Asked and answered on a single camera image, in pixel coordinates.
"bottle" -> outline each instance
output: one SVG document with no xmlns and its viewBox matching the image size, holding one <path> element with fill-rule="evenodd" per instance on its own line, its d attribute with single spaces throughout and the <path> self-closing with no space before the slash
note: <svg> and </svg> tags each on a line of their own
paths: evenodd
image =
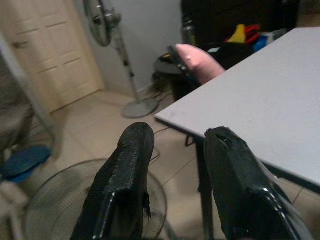
<svg viewBox="0 0 320 240">
<path fill-rule="evenodd" d="M 181 34 L 184 44 L 196 45 L 194 23 L 187 14 L 182 16 Z"/>
</svg>

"white door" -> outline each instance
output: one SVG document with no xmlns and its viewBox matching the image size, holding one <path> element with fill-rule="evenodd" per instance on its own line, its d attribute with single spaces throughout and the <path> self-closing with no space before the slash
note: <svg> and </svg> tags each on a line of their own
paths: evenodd
<svg viewBox="0 0 320 240">
<path fill-rule="evenodd" d="M 0 0 L 0 31 L 48 110 L 99 89 L 63 0 Z"/>
</svg>

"tiled floor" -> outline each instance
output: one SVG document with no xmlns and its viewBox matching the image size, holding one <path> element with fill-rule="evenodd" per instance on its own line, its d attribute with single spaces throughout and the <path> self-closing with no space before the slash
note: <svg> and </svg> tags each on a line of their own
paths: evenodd
<svg viewBox="0 0 320 240">
<path fill-rule="evenodd" d="M 34 189 L 29 191 L 35 191 L 54 173 L 71 165 L 108 157 L 116 148 L 123 130 L 137 121 L 121 116 L 122 107 L 130 101 L 128 97 L 100 91 L 54 112 L 52 117 L 59 136 L 56 151 L 48 163 L 37 169 Z M 156 112 L 172 102 L 172 97 L 165 98 Z M 166 128 L 157 123 L 153 115 L 138 121 L 148 123 L 154 132 Z M 46 136 L 37 137 L 37 141 L 45 140 Z M 184 142 L 185 136 L 172 129 L 156 134 L 155 147 L 161 155 L 151 162 L 149 170 L 163 184 L 168 200 L 168 220 L 176 234 L 203 239 L 196 152 L 194 146 L 184 147 Z M 314 237 L 320 240 L 320 197 L 286 180 L 281 180 L 281 186 L 300 211 Z M 223 239 L 217 208 L 213 212 L 215 237 Z"/>
</svg>

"pink object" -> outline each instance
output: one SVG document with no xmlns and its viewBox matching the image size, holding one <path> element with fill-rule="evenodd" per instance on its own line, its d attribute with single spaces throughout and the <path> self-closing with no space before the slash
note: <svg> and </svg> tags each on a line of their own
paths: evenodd
<svg viewBox="0 0 320 240">
<path fill-rule="evenodd" d="M 176 50 L 201 85 L 223 74 L 226 70 L 207 52 L 188 44 L 177 44 Z"/>
</svg>

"yellow object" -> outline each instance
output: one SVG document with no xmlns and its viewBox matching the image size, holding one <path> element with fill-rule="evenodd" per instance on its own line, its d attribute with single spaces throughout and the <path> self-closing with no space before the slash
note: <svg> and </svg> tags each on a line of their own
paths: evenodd
<svg viewBox="0 0 320 240">
<path fill-rule="evenodd" d="M 246 42 L 245 29 L 246 26 L 244 24 L 239 24 L 238 26 L 236 26 L 235 33 L 232 35 L 232 37 L 230 37 L 230 39 L 227 42 L 244 44 Z"/>
</svg>

